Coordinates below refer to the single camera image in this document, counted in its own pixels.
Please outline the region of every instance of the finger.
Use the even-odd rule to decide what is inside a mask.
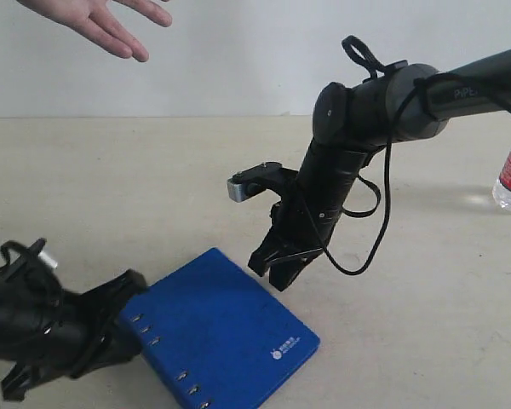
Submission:
[[[119,58],[127,59],[133,55],[132,50],[127,44],[105,32],[90,19],[86,19],[79,24],[71,26],[71,29],[78,32],[92,43],[102,47],[108,53]]]
[[[168,27],[172,24],[172,16],[165,11],[161,6],[152,2],[151,0],[115,0],[116,2],[132,8],[134,11],[145,15],[149,20],[155,24],[163,27]]]
[[[113,16],[110,10],[106,8],[98,9],[89,17],[98,26],[104,29],[108,34],[127,44],[132,50],[132,55],[140,62],[149,59],[149,53],[144,46]]]

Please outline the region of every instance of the beige table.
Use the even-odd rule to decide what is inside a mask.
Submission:
[[[310,138],[310,118],[0,120],[0,244],[47,238],[76,291],[127,268],[153,282],[211,246],[244,267],[277,197],[236,204],[226,179],[264,160],[297,168]],[[394,146],[392,221],[370,270],[346,277],[321,257],[273,291],[322,344],[265,407],[511,409],[511,215],[491,200],[510,146],[507,114]],[[364,175],[382,186],[382,156]],[[356,186],[347,207],[371,195]],[[358,267],[381,221],[382,208],[342,219],[336,258]],[[137,359],[20,407],[178,406]]]

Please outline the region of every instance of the blue notebook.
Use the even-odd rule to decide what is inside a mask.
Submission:
[[[120,319],[184,409],[260,407],[319,346],[314,332],[215,248],[132,298]]]

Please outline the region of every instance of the tabletop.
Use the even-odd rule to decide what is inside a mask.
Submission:
[[[235,203],[227,178],[263,161],[298,169],[311,136],[311,119],[291,116],[0,119],[0,244],[44,237],[73,291],[128,268],[151,284],[214,246],[251,274],[278,197]],[[511,215],[491,196],[510,147],[504,113],[394,145],[391,222],[368,271],[349,277],[322,256],[284,292],[256,277],[322,342],[264,407],[511,409]],[[382,164],[362,172],[380,187]],[[374,200],[357,183],[346,206]],[[365,261],[382,210],[339,221],[341,265]],[[0,361],[0,380],[11,367]],[[140,357],[22,405],[0,397],[15,407],[178,408]]]

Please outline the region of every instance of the human hand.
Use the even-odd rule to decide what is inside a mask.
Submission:
[[[154,23],[168,27],[172,17],[151,0],[114,0],[145,15]],[[113,16],[106,7],[108,0],[17,0],[28,9],[56,23],[71,28],[120,58],[147,61],[144,46]]]

